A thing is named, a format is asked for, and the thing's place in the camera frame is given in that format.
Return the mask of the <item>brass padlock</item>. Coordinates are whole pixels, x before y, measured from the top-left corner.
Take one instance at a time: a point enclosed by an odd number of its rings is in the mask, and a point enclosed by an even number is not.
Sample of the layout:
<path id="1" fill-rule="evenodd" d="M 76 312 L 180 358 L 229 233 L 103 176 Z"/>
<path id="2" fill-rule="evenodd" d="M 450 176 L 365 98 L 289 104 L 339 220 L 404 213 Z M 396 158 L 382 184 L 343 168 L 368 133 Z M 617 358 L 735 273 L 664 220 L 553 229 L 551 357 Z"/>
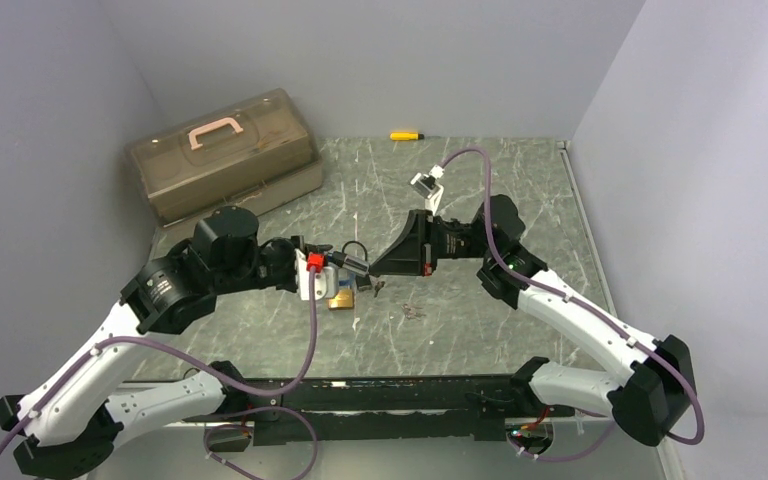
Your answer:
<path id="1" fill-rule="evenodd" d="M 333 298 L 327 301 L 331 311 L 352 310 L 355 307 L 355 293 L 350 288 L 340 289 Z"/>

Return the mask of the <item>silver key bunch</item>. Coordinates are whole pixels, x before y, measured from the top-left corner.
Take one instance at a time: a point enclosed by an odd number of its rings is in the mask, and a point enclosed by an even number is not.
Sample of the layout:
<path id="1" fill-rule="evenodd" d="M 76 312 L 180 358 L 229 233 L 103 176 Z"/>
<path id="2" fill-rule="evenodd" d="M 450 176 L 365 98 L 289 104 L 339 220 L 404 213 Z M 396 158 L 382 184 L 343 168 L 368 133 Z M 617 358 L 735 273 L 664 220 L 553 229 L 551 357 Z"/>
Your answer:
<path id="1" fill-rule="evenodd" d="M 377 280 L 373 285 L 373 297 L 377 298 L 381 290 L 385 287 L 386 282 L 384 280 Z"/>

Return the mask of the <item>blue cable lock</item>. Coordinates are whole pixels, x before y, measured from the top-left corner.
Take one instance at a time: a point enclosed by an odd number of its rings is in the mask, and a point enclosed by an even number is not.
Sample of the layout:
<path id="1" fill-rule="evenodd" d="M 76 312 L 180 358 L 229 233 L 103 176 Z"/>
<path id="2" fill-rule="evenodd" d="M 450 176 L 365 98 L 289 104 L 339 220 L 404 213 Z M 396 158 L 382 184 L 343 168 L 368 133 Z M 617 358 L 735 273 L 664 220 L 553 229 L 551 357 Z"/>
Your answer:
<path id="1" fill-rule="evenodd" d="M 362 258 L 341 251 L 334 251 L 328 254 L 328 260 L 339 270 L 338 286 L 341 289 L 353 288 L 357 291 L 355 276 L 357 274 L 360 276 L 369 276 L 370 265 Z"/>

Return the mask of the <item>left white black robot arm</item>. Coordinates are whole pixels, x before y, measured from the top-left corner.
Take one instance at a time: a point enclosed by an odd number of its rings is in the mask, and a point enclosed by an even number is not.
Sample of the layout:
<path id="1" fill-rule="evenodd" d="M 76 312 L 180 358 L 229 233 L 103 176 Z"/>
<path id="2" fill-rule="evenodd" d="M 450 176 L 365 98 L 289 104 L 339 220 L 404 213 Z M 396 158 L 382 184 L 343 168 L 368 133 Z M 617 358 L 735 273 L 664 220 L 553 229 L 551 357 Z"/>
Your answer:
<path id="1" fill-rule="evenodd" d="M 116 449 L 170 423 L 199 416 L 232 420 L 251 397 L 283 395 L 248 384 L 228 362 L 193 360 L 194 374 L 121 395 L 151 351 L 179 357 L 171 341 L 211 315 L 219 297 L 273 288 L 309 306 L 332 295 L 338 276 L 325 249 L 300 236 L 260 241 L 251 211 L 219 208 L 192 235 L 149 261 L 123 288 L 107 317 L 78 351 L 38 388 L 0 399 L 2 449 L 19 471 L 40 479 L 76 479 Z"/>

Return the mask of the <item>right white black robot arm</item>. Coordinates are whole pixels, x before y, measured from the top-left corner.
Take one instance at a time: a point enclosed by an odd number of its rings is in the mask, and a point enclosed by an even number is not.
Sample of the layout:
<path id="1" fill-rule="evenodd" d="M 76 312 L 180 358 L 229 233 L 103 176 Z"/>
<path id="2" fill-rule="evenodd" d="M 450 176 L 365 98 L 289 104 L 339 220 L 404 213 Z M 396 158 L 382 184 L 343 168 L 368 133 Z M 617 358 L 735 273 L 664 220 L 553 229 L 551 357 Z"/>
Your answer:
<path id="1" fill-rule="evenodd" d="M 521 244 L 524 231 L 506 195 L 491 196 L 470 223 L 412 210 L 370 272 L 428 277 L 442 260 L 481 260 L 476 276 L 492 298 L 553 327 L 601 367 L 534 357 L 510 379 L 515 409 L 534 415 L 549 406 L 572 407 L 611 418 L 643 445 L 659 445 L 698 404 L 689 347 L 674 335 L 642 332 L 581 296 Z"/>

